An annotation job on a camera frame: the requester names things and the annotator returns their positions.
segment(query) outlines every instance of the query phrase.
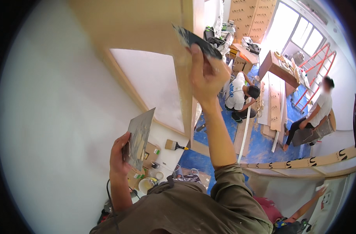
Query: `red shirt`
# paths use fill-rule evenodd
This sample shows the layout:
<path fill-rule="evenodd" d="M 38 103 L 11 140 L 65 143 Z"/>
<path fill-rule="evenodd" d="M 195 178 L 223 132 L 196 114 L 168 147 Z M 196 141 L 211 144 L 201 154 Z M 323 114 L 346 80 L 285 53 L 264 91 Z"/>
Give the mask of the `red shirt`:
<path fill-rule="evenodd" d="M 275 223 L 277 219 L 283 218 L 283 215 L 279 212 L 274 204 L 274 201 L 267 199 L 266 197 L 253 197 L 263 208 L 271 223 Z"/>

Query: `person sitting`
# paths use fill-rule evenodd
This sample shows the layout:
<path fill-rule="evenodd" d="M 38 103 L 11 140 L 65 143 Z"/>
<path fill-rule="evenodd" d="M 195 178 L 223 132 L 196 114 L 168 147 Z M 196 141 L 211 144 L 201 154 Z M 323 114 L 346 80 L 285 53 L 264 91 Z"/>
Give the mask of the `person sitting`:
<path fill-rule="evenodd" d="M 242 119 L 247 118 L 248 107 L 255 103 L 256 98 L 260 96 L 260 89 L 255 86 L 244 72 L 239 72 L 236 78 L 224 90 L 223 96 L 225 97 L 225 108 L 232 111 L 232 119 L 237 123 L 241 123 Z M 248 97 L 252 97 L 252 101 L 246 104 Z M 256 116 L 254 109 L 250 110 L 249 117 Z"/>
<path fill-rule="evenodd" d="M 283 145 L 283 151 L 287 151 L 297 129 L 312 129 L 312 131 L 315 131 L 328 118 L 327 116 L 333 105 L 330 93 L 334 88 L 334 81 L 326 75 L 323 77 L 320 86 L 320 96 L 317 98 L 315 104 L 313 104 L 308 115 L 294 122 L 290 130 L 285 131 L 285 135 L 288 138 L 286 144 Z"/>

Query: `floor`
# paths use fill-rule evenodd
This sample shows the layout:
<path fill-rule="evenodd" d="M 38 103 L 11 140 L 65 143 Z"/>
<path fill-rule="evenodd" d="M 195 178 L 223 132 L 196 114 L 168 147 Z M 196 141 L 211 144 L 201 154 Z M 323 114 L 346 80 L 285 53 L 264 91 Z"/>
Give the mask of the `floor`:
<path fill-rule="evenodd" d="M 259 66 L 253 66 L 251 71 L 248 73 L 248 77 L 252 79 L 254 76 L 258 75 L 258 69 Z M 295 92 L 294 94 L 290 95 L 287 97 L 287 117 L 288 117 L 288 123 L 287 127 L 288 129 L 290 128 L 291 124 L 294 121 L 297 121 L 298 119 L 302 118 L 304 115 L 308 113 L 307 107 L 304 109 L 304 115 L 300 113 L 299 110 L 294 108 L 291 105 L 291 98 L 296 101 L 298 98 L 302 95 L 302 93 L 305 91 L 305 88 L 303 86 L 300 86 L 298 88 L 298 91 Z M 232 142 L 234 142 L 235 135 L 236 135 L 236 130 L 237 130 L 237 123 L 231 118 L 231 111 L 227 111 L 224 108 L 224 100 L 221 98 L 222 96 L 220 95 L 219 97 L 219 103 L 222 107 L 222 116 L 224 118 L 225 124 L 227 131 L 230 135 L 230 138 Z M 303 99 L 300 101 L 300 103 L 305 103 L 307 99 L 303 97 Z M 281 161 L 291 161 L 291 160 L 296 160 L 299 158 L 304 158 L 304 157 L 309 157 L 310 152 L 311 152 L 311 147 L 307 144 L 303 144 L 298 147 L 293 147 L 292 144 L 288 148 L 286 152 L 283 152 L 283 150 L 279 147 L 279 144 L 277 144 L 277 147 L 273 152 L 271 152 L 271 148 L 273 145 L 273 139 L 269 137 L 265 137 L 261 133 L 261 124 L 257 123 L 257 119 L 253 118 L 250 119 L 250 121 L 254 121 L 254 126 L 251 132 L 251 137 L 250 137 L 250 145 L 249 145 L 249 150 L 247 156 L 243 156 L 241 158 L 241 162 L 247 162 L 247 163 L 263 163 L 263 162 L 281 162 Z M 196 130 L 194 133 L 194 140 L 203 143 L 205 145 L 208 145 L 208 138 L 206 134 L 206 128 L 203 126 L 205 124 L 205 118 L 204 115 L 201 114 L 200 119 L 197 122 L 196 125 Z M 199 171 L 205 172 L 206 174 L 212 176 L 209 186 L 208 186 L 208 194 L 210 194 L 210 190 L 215 184 L 215 179 L 214 179 L 214 169 L 213 166 L 210 162 L 210 158 L 206 155 L 200 154 L 198 152 L 195 152 L 193 150 L 186 150 L 180 161 L 180 165 L 185 168 L 196 168 Z"/>

